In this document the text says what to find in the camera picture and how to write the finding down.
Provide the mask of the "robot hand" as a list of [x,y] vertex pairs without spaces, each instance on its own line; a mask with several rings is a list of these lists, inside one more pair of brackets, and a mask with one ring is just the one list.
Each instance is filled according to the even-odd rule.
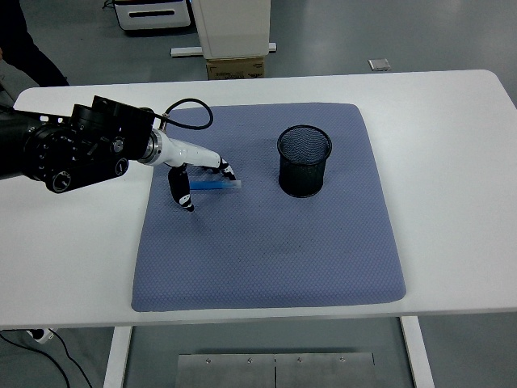
[[219,171],[230,180],[235,180],[232,167],[215,151],[185,141],[169,138],[163,131],[153,130],[156,140],[151,153],[151,166],[167,165],[170,192],[176,204],[193,212],[190,181],[187,165],[207,167]]

